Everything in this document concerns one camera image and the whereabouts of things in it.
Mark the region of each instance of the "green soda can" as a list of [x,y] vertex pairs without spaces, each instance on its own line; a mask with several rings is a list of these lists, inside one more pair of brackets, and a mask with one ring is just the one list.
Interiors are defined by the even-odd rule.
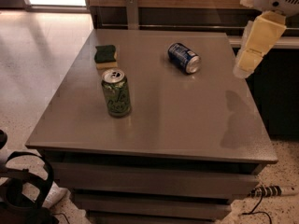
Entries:
[[131,111],[128,79],[122,70],[106,70],[102,75],[102,89],[109,115],[122,117]]

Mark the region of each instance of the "can lid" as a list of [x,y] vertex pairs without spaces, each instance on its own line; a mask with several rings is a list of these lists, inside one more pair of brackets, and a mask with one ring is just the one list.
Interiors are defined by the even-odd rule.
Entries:
[[102,79],[107,83],[117,83],[124,78],[124,72],[118,68],[106,70],[103,73]]
[[199,56],[194,56],[188,63],[187,67],[186,67],[186,72],[191,74],[191,73],[195,73],[196,71],[199,70],[201,66],[201,59]]

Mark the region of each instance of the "floor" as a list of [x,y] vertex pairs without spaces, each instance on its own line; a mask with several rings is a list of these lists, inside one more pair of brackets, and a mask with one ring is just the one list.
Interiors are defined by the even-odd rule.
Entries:
[[[0,10],[0,129],[8,135],[6,149],[26,149],[24,143],[92,29],[89,14]],[[299,187],[299,141],[272,141],[279,162],[259,174],[261,185]],[[252,198],[234,201],[233,212],[216,223],[269,223],[266,215],[240,216],[257,202]],[[267,212],[272,223],[299,223],[299,198],[265,198],[256,211]],[[51,212],[65,213],[72,224],[99,223],[69,201],[69,192]],[[63,216],[57,218],[67,223]]]

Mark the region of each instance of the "strap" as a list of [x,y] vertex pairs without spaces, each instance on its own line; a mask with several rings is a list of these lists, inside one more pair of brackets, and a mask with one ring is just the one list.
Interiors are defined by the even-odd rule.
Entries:
[[50,188],[52,186],[54,180],[54,172],[51,165],[42,157],[37,156],[34,153],[29,152],[13,152],[8,158],[7,162],[18,158],[20,156],[35,156],[41,159],[45,163],[45,171],[48,173],[48,177],[46,180],[42,179],[38,175],[34,175],[28,172],[28,170],[14,170],[14,169],[7,169],[7,177],[19,179],[25,182],[28,182],[39,189],[39,194],[36,198],[36,207],[41,207],[43,202],[45,201]]
[[7,134],[0,130],[0,149],[7,143]]

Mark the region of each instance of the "drawer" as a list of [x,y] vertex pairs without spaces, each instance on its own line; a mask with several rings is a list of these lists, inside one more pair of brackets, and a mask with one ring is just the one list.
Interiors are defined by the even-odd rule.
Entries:
[[64,162],[52,166],[58,184],[69,189],[232,200],[244,198],[258,184],[253,175]]
[[149,217],[149,216],[131,216],[115,215],[108,213],[90,213],[90,218],[95,219],[95,223],[105,224],[212,224],[207,220],[194,220],[186,218],[168,218],[168,217]]
[[230,205],[202,203],[196,199],[110,192],[98,195],[75,192],[72,201],[79,209],[139,216],[223,219],[231,212]]

